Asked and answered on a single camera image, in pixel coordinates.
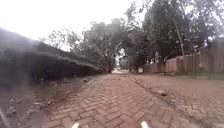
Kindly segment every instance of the tree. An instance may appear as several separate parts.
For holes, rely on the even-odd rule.
[[[71,29],[61,29],[61,30],[54,30],[48,37],[40,38],[40,41],[45,42],[55,48],[62,49],[66,47],[67,50],[77,49],[77,41],[80,38],[78,34],[76,34]]]
[[[98,62],[106,72],[110,73],[114,67],[122,33],[122,19],[113,19],[110,24],[93,23],[90,30],[83,32],[84,39],[80,43],[79,54]]]

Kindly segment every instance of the concrete wall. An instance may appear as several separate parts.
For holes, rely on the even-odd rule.
[[[0,85],[101,72],[95,62],[0,29]]]

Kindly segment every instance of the tree trunk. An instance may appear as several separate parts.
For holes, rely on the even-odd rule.
[[[184,44],[183,44],[183,40],[181,38],[181,34],[180,34],[180,29],[179,27],[177,26],[177,22],[174,18],[172,18],[174,24],[175,24],[175,27],[176,27],[176,30],[177,30],[177,34],[178,34],[178,38],[180,40],[180,47],[181,47],[181,52],[182,52],[182,56],[183,56],[183,64],[184,64],[184,73],[186,73],[186,63],[185,63],[185,60],[184,60]]]

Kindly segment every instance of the tree canopy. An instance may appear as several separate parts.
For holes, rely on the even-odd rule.
[[[108,24],[93,22],[81,36],[66,29],[53,31],[45,40],[57,48],[66,44],[71,52],[96,61],[110,72],[121,49],[131,68],[163,63],[209,48],[224,36],[223,25],[221,0],[137,0],[123,18]]]

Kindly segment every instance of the herringbone brick pavement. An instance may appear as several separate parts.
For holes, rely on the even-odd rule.
[[[48,115],[41,128],[200,128],[121,75],[103,75]]]

